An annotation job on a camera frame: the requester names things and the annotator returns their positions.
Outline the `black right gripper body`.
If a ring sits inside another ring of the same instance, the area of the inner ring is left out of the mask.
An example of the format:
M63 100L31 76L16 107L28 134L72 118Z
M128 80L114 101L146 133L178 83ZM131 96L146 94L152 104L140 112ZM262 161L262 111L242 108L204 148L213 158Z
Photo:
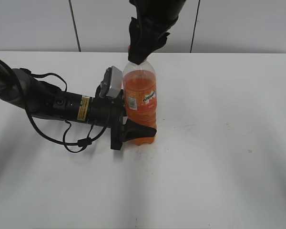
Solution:
M130 37L160 38L176 24L184 0L131 0L136 17L129 25Z

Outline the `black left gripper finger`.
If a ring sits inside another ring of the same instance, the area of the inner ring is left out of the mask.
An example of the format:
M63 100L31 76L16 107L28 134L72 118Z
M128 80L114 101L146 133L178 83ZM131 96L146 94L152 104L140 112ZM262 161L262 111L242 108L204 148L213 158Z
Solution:
M153 127L138 124L127 119L123 124L123 142L131 141L138 138L155 137L157 130Z

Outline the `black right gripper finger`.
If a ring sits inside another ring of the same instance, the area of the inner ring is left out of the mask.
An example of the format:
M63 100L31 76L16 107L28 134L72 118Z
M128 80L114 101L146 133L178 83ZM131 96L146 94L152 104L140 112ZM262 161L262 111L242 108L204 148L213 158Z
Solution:
M134 64L141 64L146 60L146 46L141 42L142 30L139 20L132 17L129 24L130 51L128 60Z
M159 31L148 30L146 32L146 57L154 51L164 47L169 35L170 33L168 31L160 33Z

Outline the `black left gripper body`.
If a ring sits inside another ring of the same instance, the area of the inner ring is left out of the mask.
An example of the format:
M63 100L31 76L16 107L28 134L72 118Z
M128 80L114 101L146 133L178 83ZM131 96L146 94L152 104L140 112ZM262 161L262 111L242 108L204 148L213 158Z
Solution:
M111 129L110 147L112 150L122 148L123 143L120 140L120 132L125 114L123 90L119 92L116 98L107 96L101 98L100 91L96 91L89 109L89 123Z

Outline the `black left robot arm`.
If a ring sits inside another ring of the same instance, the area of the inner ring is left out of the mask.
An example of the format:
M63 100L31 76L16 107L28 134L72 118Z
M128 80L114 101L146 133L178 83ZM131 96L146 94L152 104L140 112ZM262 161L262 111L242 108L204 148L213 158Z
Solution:
M66 89L43 81L47 76L62 77L55 73L33 74L25 68L10 68L0 60L0 99L22 108L35 129L43 138L64 146L79 147L83 151L105 130L111 130L111 149L120 150L123 143L144 137L154 137L156 129L138 124L126 117L124 91L121 89L123 74L116 67L106 69L103 80L96 89L94 97L70 93ZM100 133L91 138L86 136L75 143L45 135L35 124L34 119L59 120L68 125L72 122L102 127Z

